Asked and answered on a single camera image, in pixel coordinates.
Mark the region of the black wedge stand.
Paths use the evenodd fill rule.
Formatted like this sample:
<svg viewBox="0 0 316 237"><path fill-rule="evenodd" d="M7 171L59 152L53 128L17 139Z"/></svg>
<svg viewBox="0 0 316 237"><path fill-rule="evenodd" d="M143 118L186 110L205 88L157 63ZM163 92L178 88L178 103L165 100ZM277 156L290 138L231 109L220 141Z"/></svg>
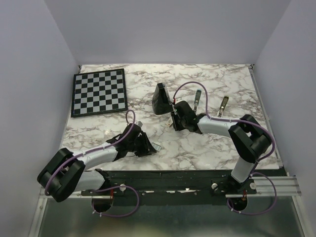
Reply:
<svg viewBox="0 0 316 237"><path fill-rule="evenodd" d="M155 115L164 115L173 111L167 87L163 82L156 85L152 98L152 108Z"/></svg>

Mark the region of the small staple box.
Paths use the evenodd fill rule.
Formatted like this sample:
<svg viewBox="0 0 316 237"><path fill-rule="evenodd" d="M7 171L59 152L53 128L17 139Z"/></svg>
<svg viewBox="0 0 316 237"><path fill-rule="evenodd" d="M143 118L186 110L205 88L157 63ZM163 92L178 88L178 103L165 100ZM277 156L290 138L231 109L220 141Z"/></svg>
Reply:
<svg viewBox="0 0 316 237"><path fill-rule="evenodd" d="M167 127L171 127L172 124L173 124L172 119L170 118L165 124L166 124Z"/></svg>

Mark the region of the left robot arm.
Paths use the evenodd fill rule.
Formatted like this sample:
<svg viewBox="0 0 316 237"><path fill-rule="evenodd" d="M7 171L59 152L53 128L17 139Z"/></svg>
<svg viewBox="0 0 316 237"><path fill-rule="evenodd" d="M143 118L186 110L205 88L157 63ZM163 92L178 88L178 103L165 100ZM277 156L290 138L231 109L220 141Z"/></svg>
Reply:
<svg viewBox="0 0 316 237"><path fill-rule="evenodd" d="M134 153L137 157L153 155L156 148L139 124L129 124L123 133L90 150L74 154L67 148L57 151L37 177L46 195L55 201L66 200L73 192L94 190L99 195L109 191L105 172L97 166L117 161Z"/></svg>

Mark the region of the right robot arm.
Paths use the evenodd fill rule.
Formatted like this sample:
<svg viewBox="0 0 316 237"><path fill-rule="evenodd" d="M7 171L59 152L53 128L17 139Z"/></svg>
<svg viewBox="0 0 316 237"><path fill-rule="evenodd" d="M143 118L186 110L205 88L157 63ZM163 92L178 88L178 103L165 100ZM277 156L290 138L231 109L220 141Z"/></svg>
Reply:
<svg viewBox="0 0 316 237"><path fill-rule="evenodd" d="M228 190L234 194L245 188L245 181L263 153L272 146L275 150L275 140L271 133L259 125L251 115L240 119L210 117L207 114L197 115L186 101L174 105L171 113L176 131L184 129L197 134L215 134L231 138L239 154L239 159L227 181Z"/></svg>

